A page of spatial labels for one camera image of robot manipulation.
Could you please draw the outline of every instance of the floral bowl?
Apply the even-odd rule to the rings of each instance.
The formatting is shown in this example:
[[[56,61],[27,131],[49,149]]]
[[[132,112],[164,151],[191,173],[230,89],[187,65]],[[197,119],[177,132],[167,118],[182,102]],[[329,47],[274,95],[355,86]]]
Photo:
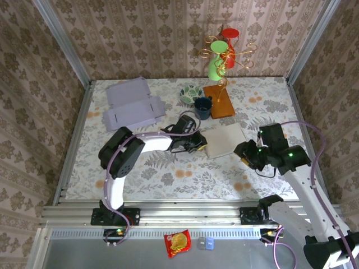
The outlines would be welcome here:
[[[185,86],[179,93],[181,100],[188,105],[194,104],[197,98],[204,96],[203,89],[193,85]]]

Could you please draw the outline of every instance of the red snack package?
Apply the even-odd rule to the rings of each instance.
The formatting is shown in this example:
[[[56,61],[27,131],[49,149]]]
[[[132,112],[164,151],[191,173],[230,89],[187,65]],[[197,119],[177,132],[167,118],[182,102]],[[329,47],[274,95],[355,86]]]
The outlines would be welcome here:
[[[181,233],[169,234],[164,236],[169,258],[173,258],[177,253],[188,251],[191,248],[190,232],[185,230]]]

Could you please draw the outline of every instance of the floral wallpaper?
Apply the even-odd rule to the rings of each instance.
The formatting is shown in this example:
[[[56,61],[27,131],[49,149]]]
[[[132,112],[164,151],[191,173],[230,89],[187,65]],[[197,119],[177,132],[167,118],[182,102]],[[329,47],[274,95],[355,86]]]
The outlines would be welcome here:
[[[31,1],[0,1],[0,268],[25,268],[84,89]]]
[[[294,89],[304,118],[326,139],[320,159],[330,198],[359,230],[359,2],[341,1]],[[319,136],[311,133],[314,148]]]
[[[227,76],[284,76],[324,0],[51,0],[92,80],[206,77],[204,36],[240,31],[256,65]]]

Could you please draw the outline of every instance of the mug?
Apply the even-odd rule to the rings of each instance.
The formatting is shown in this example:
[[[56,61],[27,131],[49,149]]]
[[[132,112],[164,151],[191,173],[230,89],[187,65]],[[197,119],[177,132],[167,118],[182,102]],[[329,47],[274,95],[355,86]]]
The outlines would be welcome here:
[[[212,110],[212,96],[200,97],[195,101],[195,112],[201,120],[209,118]]]

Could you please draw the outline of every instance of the wooden cutting board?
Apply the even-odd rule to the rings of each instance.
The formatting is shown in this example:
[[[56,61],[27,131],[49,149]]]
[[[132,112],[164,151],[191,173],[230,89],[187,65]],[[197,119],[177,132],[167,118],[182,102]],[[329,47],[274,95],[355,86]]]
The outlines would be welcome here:
[[[217,101],[221,86],[207,86],[204,87],[204,94],[206,97],[212,96],[212,110],[211,115],[213,119],[220,119],[225,117],[232,117],[236,115],[232,102],[228,96],[227,89],[224,89],[220,94],[220,101]]]

